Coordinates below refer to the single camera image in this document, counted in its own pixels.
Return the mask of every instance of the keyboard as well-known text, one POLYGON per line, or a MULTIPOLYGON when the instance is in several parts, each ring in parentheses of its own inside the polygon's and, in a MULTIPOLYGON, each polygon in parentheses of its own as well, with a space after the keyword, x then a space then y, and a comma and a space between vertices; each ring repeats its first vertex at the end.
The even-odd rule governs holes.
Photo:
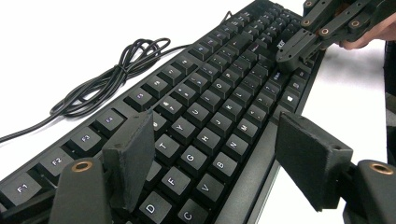
POLYGON ((3 179, 2 215, 46 223, 63 167, 101 158, 122 123, 150 108, 156 156, 129 220, 254 222, 276 176, 279 114, 301 114, 323 56, 314 55, 304 70, 278 71, 276 53, 300 19, 265 0, 234 13, 3 179), (46 197, 46 206, 28 206, 46 197))

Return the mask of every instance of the hand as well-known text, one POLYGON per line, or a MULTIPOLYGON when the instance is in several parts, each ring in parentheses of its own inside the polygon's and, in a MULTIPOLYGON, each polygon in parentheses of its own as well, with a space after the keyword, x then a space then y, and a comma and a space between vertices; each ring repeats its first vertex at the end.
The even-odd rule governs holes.
POLYGON ((340 44, 340 47, 343 47, 344 49, 359 49, 366 46, 374 39, 387 41, 396 40, 396 13, 393 13, 391 16, 381 21, 357 41, 343 41, 340 44))

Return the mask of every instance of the black keyboard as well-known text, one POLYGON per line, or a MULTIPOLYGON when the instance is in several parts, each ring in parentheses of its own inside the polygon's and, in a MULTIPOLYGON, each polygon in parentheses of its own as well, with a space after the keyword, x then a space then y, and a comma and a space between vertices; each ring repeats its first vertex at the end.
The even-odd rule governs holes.
POLYGON ((266 0, 234 13, 3 179, 2 215, 47 223, 62 169, 79 158, 101 159, 114 132, 151 108, 156 155, 129 220, 254 222, 276 175, 279 114, 302 113, 323 57, 314 55, 291 74, 279 72, 276 53, 300 20, 266 0), (40 197, 48 200, 30 207, 40 197))

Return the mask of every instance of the keyboard cable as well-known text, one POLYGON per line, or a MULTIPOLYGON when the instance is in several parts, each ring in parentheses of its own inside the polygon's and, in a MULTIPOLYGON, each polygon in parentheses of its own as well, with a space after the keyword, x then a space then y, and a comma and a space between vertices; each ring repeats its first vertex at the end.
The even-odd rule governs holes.
MULTIPOLYGON (((231 11, 228 11, 221 22, 226 21, 232 15, 231 11)), ((92 111, 112 97, 128 79, 148 71, 162 56, 189 46, 183 45, 162 52, 170 43, 171 40, 166 37, 155 41, 149 39, 136 40, 124 49, 118 64, 105 71, 99 77, 94 77, 75 87, 50 110, 48 118, 30 128, 1 137, 0 144, 33 132, 59 116, 77 118, 91 114, 92 111)))

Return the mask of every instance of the white surface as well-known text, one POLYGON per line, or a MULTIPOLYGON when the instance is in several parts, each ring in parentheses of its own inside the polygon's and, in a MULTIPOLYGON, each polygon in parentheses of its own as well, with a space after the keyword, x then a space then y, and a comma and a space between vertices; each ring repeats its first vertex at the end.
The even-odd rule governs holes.
MULTIPOLYGON (((116 64, 123 49, 137 38, 169 37, 170 47, 190 44, 215 27, 228 10, 236 12, 250 2, 2 2, 0 136, 46 118, 78 84, 116 64)), ((303 0, 274 2, 302 13, 303 0)), ((304 110, 306 117, 355 149, 354 161, 385 160, 382 57, 382 42, 359 51, 331 48, 304 110)), ((134 83, 128 81, 119 93, 134 83)), ((57 119, 44 129, 0 144, 0 179, 82 121, 57 119)), ((339 211, 342 208, 316 213, 280 171, 261 223, 343 223, 339 211)))

